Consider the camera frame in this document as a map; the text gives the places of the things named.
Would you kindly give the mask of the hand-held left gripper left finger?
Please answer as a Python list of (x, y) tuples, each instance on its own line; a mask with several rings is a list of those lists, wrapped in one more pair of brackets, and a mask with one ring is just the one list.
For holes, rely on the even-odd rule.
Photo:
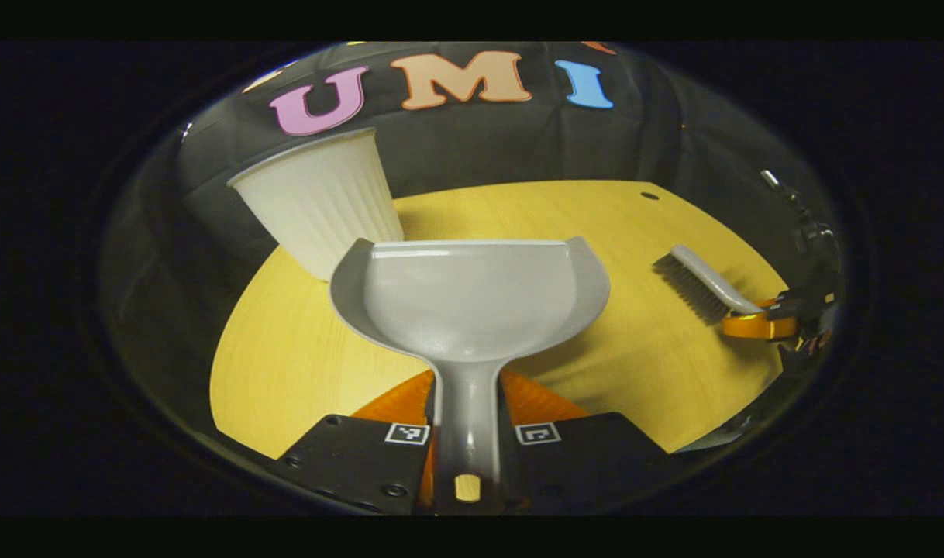
[(381, 515), (432, 508), (430, 370), (394, 386), (352, 415), (318, 420), (267, 470), (303, 491)]

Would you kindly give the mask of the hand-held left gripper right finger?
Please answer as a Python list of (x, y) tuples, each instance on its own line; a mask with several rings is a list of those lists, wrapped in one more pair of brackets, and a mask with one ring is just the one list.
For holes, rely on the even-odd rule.
[(512, 370), (500, 386), (505, 515), (603, 515), (674, 483), (674, 456), (623, 414), (591, 414)]

